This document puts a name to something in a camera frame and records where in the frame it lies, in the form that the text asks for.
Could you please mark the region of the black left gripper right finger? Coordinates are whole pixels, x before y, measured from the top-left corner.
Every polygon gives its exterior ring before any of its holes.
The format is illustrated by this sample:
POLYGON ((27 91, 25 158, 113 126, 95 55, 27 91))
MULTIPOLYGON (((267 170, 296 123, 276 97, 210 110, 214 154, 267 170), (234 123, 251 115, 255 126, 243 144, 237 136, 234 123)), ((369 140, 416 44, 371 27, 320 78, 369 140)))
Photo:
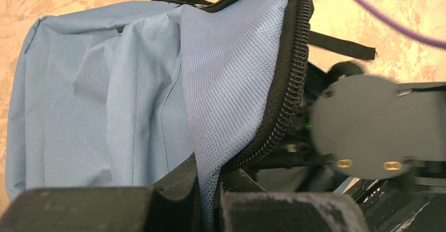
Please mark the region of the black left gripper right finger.
POLYGON ((337 193, 269 193, 242 169, 218 185, 221 231, 368 231, 358 205, 337 193))

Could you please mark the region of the blue student backpack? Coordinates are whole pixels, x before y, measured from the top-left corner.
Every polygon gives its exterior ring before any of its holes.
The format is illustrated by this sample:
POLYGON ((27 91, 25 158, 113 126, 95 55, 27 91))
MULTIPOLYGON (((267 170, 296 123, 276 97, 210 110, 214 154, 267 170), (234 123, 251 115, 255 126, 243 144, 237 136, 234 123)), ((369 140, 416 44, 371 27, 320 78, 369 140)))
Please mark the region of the blue student backpack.
POLYGON ((312 0, 131 1, 40 18, 8 116, 11 203, 35 188, 148 187, 195 157, 200 231, 221 231, 222 174, 264 157, 305 103, 312 0))

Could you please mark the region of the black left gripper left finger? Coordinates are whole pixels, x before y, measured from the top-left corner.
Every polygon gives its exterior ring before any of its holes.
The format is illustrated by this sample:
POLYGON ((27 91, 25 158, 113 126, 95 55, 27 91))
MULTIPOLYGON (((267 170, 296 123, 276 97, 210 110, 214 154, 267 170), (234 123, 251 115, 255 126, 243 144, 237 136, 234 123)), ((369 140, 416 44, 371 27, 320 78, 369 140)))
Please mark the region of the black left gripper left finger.
POLYGON ((1 217, 1 231, 200 231, 197 168, 190 156, 148 187, 35 188, 1 217))

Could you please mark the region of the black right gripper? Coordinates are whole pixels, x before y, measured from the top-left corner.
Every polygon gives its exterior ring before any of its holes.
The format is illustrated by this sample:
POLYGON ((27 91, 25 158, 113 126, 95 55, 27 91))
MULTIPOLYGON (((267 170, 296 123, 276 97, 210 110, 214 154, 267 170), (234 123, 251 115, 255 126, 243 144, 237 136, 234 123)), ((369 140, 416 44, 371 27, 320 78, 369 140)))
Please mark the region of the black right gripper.
POLYGON ((329 167, 445 192, 445 83, 395 83, 354 62, 327 73, 310 65, 303 110, 259 169, 329 167))

